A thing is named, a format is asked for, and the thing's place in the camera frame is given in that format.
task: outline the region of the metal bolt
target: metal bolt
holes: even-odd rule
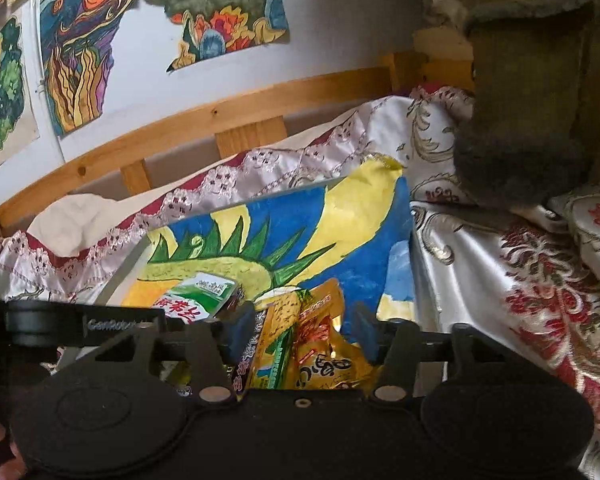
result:
[[[296,399],[294,404],[296,408],[308,408],[311,405],[311,401],[309,399]]]
[[[231,391],[224,386],[207,386],[206,388],[202,388],[198,395],[205,402],[217,403],[225,402],[231,397]]]
[[[376,389],[374,395],[376,398],[384,400],[384,402],[398,402],[407,396],[407,392],[400,386],[386,385]]]

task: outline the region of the snack bag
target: snack bag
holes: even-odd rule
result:
[[[362,350],[347,343],[333,327],[333,319],[344,311],[344,297],[337,281],[322,286],[330,282],[335,282],[335,289],[298,315],[286,377],[289,389],[357,388],[373,380],[374,368]]]
[[[250,388],[281,388],[293,346],[294,326],[302,307],[302,291],[293,291],[265,300],[256,306],[266,312],[260,340],[251,367]]]
[[[264,329],[264,322],[267,319],[267,313],[265,310],[260,311],[256,314],[256,326],[253,329],[253,335],[246,348],[242,352],[242,357],[237,367],[233,368],[230,373],[231,383],[234,386],[236,395],[243,393],[245,388],[248,386],[249,371],[253,362],[253,357],[256,355],[256,348],[260,341],[260,334]]]
[[[216,312],[214,317],[220,321],[229,319],[243,302],[244,291],[238,284],[229,299],[224,302],[224,305]]]
[[[286,387],[287,369],[292,364],[296,324],[301,312],[332,312],[339,316],[344,300],[338,280],[331,279],[312,290],[293,292],[262,300],[256,310],[267,313],[251,369],[251,388],[278,389]]]
[[[193,323],[214,316],[231,298],[237,283],[222,276],[197,272],[171,287],[153,304],[169,317]]]

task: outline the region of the floral patterned fabric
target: floral patterned fabric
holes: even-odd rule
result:
[[[471,323],[553,371],[590,402],[600,430],[600,190],[522,216],[472,206],[452,160],[472,107],[464,92],[430,86],[364,104],[299,149],[260,148],[196,174],[78,257],[55,256],[23,232],[0,236],[0,298],[93,301],[149,230],[389,155],[411,189],[421,324]],[[600,478],[600,434],[581,470]]]

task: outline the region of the bed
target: bed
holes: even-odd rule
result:
[[[550,209],[476,207],[452,160],[472,87],[470,61],[392,54],[375,68],[276,85],[119,137],[0,206],[0,298],[93,303],[150,229],[391,156],[410,186],[415,319],[426,330],[471,323],[580,391],[598,427],[581,470],[600,478],[600,186],[556,197]],[[355,101],[365,103],[286,137],[285,114]],[[144,159],[205,136],[224,159],[152,189]],[[117,170],[128,199],[66,196]],[[27,232],[2,234],[30,215]]]

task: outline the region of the grey fur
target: grey fur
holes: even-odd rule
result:
[[[565,135],[478,135],[471,124],[456,133],[454,163],[463,189],[479,205],[535,206],[587,181],[581,144]]]

